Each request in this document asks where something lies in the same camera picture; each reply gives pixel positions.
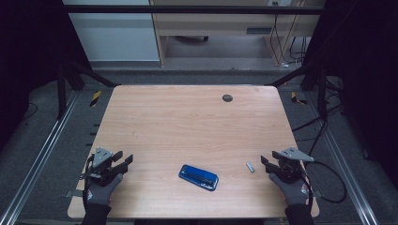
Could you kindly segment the person's left hand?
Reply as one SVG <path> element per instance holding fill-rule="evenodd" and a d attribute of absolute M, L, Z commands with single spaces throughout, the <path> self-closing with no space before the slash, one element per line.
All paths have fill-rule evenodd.
<path fill-rule="evenodd" d="M 86 180 L 84 188 L 85 203 L 95 203 L 108 206 L 111 202 L 113 192 L 122 180 L 123 175 L 120 173 L 113 179 L 110 184 L 103 187 L 97 184 L 91 177 L 89 177 Z"/>

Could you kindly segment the black horizontal frame bar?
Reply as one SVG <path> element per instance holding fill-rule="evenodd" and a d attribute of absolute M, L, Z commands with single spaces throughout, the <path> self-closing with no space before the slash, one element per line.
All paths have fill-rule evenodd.
<path fill-rule="evenodd" d="M 69 13 L 160 13 L 160 14 L 281 14 L 321 15 L 323 7 L 235 7 L 235 6 L 100 6 L 64 5 Z"/>

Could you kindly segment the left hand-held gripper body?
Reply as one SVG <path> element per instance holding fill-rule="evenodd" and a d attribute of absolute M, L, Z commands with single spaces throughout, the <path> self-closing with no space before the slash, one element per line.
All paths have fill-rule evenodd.
<path fill-rule="evenodd" d="M 104 187 L 110 184 L 118 174 L 124 174 L 125 172 L 119 171 L 121 163 L 112 166 L 114 154 L 104 148 L 97 147 L 96 151 L 87 159 L 83 179 L 87 180 L 91 177 L 97 184 Z"/>

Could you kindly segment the blue stapler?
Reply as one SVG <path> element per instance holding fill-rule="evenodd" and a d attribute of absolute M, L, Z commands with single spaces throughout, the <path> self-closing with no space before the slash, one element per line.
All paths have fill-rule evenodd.
<path fill-rule="evenodd" d="M 208 191 L 214 191 L 219 182 L 217 174 L 187 164 L 184 164 L 181 167 L 178 176 L 181 179 Z"/>

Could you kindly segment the aluminium floor rail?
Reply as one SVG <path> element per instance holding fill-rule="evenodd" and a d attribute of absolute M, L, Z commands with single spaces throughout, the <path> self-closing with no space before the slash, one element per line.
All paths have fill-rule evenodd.
<path fill-rule="evenodd" d="M 63 115 L 56 120 L 50 134 L 47 136 L 44 144 L 42 145 L 40 151 L 38 152 L 33 165 L 25 176 L 22 184 L 20 185 L 18 191 L 14 195 L 11 203 L 6 208 L 3 215 L 0 217 L 0 225 L 14 225 L 17 221 L 18 216 L 23 210 L 23 207 L 29 198 L 40 174 L 47 163 L 55 145 L 58 142 L 62 131 L 68 122 L 72 111 L 75 108 L 76 101 L 79 98 L 80 93 L 78 91 L 72 91 L 67 102 L 67 107 Z"/>
<path fill-rule="evenodd" d="M 340 100 L 332 95 L 326 95 L 326 99 L 323 100 L 323 103 L 326 104 L 328 119 L 328 122 L 323 128 L 324 139 L 336 170 L 342 177 L 346 186 L 347 198 L 353 203 L 362 225 L 380 225 L 373 208 L 365 197 L 358 179 L 350 168 L 347 160 L 344 158 L 341 148 L 329 127 L 331 125 L 331 120 L 329 119 L 329 116 L 332 114 L 331 108 L 335 107 L 340 111 Z"/>

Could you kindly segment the black upright frame post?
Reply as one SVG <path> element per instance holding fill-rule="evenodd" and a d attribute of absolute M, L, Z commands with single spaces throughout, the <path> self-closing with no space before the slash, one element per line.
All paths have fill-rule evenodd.
<path fill-rule="evenodd" d="M 325 96 L 326 96 L 326 70 L 322 67 L 320 70 L 320 75 L 318 80 L 317 109 L 323 121 L 327 120 L 327 107 L 326 107 Z"/>

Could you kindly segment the black diagonal frame strut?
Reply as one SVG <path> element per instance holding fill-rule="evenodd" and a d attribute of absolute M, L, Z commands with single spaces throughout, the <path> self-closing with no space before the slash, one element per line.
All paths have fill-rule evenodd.
<path fill-rule="evenodd" d="M 302 67 L 299 67 L 299 68 L 297 68 L 296 70 L 290 72 L 289 74 L 283 76 L 283 77 L 280 78 L 279 80 L 277 80 L 277 81 L 275 81 L 275 82 L 272 82 L 272 83 L 270 84 L 270 86 L 279 87 L 279 86 L 281 86 L 282 84 L 284 84 L 284 83 L 286 83 L 286 82 L 288 82 L 288 81 L 290 81 L 290 80 L 296 78 L 296 77 L 299 76 L 299 75 L 304 75 L 304 74 L 306 74 L 308 71 L 310 71 L 310 70 L 311 70 L 312 68 L 314 68 L 314 67 L 315 67 L 315 63 L 308 63 L 308 64 L 306 64 L 306 65 L 304 65 L 304 66 L 302 66 Z"/>
<path fill-rule="evenodd" d="M 92 69 L 81 66 L 80 64 L 78 64 L 74 61 L 69 61 L 69 65 L 72 68 L 74 68 L 75 70 L 77 70 L 78 72 L 81 72 L 82 74 L 89 76 L 90 78 L 96 80 L 99 83 L 104 84 L 107 87 L 117 87 L 118 86 L 118 83 L 109 81 L 109 80 L 105 79 L 104 77 L 100 76 L 99 74 L 97 74 L 96 72 L 94 72 Z"/>

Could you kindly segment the black chair base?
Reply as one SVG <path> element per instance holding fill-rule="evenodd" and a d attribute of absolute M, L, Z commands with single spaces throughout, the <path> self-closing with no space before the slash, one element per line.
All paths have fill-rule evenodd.
<path fill-rule="evenodd" d="M 187 43 L 200 43 L 207 42 L 209 40 L 208 36 L 205 37 L 185 37 L 185 36 L 175 36 L 175 39 L 181 42 Z"/>

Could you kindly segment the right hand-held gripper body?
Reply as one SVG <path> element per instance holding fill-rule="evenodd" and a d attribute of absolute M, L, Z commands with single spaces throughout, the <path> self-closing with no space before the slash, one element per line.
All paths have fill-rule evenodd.
<path fill-rule="evenodd" d="M 303 162 L 314 162 L 314 158 L 299 151 L 296 147 L 290 147 L 279 152 L 282 156 L 278 161 L 279 171 L 277 176 L 285 183 L 294 183 L 302 178 Z"/>

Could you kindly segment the light wooden desk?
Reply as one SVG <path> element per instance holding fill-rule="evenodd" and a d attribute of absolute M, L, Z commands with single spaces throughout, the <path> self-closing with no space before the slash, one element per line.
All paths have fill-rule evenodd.
<path fill-rule="evenodd" d="M 148 0 L 152 6 L 235 6 L 323 7 L 326 0 Z M 160 14 L 152 19 L 161 58 L 166 54 L 168 37 L 259 36 L 268 45 L 276 66 L 288 62 L 287 51 L 294 38 L 310 37 L 317 25 L 317 15 L 275 14 Z"/>

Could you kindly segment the white cabinet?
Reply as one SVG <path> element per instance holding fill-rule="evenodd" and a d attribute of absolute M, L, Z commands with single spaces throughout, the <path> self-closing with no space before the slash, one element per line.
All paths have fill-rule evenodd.
<path fill-rule="evenodd" d="M 159 61 L 152 15 L 70 13 L 90 62 Z"/>

